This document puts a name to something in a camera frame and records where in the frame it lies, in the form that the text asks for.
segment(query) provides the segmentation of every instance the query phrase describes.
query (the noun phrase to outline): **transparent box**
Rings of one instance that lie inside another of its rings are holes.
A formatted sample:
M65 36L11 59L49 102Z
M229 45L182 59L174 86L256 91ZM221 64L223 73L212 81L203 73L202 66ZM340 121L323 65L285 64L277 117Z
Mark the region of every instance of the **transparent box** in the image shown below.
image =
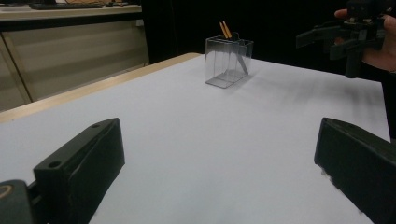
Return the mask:
M210 37L205 48L205 83L227 88L248 75L253 41Z

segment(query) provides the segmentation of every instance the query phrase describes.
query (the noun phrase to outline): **pencil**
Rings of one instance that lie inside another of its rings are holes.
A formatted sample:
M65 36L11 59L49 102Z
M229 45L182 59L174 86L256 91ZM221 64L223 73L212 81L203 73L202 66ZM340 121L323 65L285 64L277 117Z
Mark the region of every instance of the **pencil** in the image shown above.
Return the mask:
M228 26L227 26L227 24L225 23L225 21L223 21L223 25L224 25L224 30L225 30L225 32L227 32L228 38L232 38L233 36L231 35L230 29L228 29Z
M220 23L221 31L223 32L226 39L228 39L227 32L224 30L224 26Z

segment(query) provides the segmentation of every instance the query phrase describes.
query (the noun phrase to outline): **white table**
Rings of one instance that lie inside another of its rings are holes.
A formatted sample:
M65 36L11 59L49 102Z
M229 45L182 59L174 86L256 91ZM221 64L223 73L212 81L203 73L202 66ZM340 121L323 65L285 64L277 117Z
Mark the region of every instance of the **white table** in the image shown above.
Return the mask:
M228 89L205 56L0 124L0 181L120 118L126 164L92 223L371 223L314 164L321 119L389 140L379 83L253 60Z

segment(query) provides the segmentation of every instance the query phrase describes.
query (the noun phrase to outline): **screw hole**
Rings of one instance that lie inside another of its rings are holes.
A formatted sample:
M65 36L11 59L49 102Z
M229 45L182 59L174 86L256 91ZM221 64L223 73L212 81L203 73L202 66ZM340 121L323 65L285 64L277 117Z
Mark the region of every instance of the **screw hole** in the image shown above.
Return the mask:
M56 168L61 164L60 161L53 161L52 163L49 164L49 168Z

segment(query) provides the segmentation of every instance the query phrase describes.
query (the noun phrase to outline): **human hand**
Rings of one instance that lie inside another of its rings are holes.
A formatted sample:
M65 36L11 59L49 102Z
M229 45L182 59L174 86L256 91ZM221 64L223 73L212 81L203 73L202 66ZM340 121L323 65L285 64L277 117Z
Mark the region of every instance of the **human hand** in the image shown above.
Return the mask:
M337 10L334 16L339 19L346 19L347 10ZM362 60L382 70L396 71L396 18L385 15L384 29L386 33L382 49L365 49Z

